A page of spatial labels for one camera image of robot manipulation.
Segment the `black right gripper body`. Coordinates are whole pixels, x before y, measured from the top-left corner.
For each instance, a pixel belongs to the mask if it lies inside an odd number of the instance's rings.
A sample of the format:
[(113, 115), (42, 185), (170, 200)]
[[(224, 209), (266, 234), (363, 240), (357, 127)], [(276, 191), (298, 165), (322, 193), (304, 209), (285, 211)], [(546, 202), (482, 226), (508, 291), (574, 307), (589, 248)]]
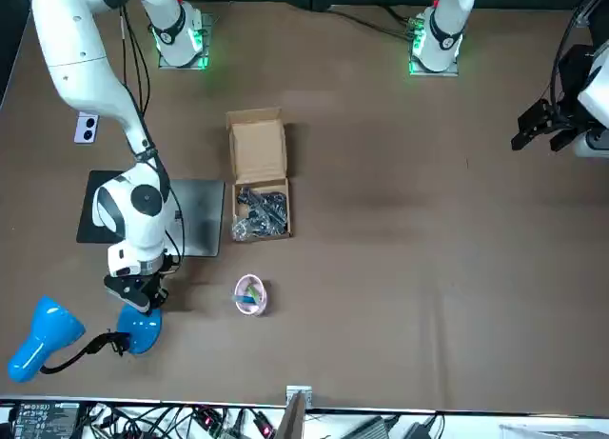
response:
[(157, 271), (152, 274), (134, 274), (124, 278), (124, 291), (159, 291), (166, 274)]

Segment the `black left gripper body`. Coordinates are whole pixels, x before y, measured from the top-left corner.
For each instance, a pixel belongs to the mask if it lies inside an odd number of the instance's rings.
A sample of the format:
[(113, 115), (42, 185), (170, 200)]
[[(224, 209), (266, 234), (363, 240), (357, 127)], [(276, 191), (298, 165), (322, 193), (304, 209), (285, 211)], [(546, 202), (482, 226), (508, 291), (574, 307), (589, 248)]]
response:
[(578, 100), (583, 90), (594, 58), (591, 45), (576, 44), (559, 60), (561, 95), (555, 110), (554, 127), (569, 129), (586, 126), (593, 122), (589, 111)]

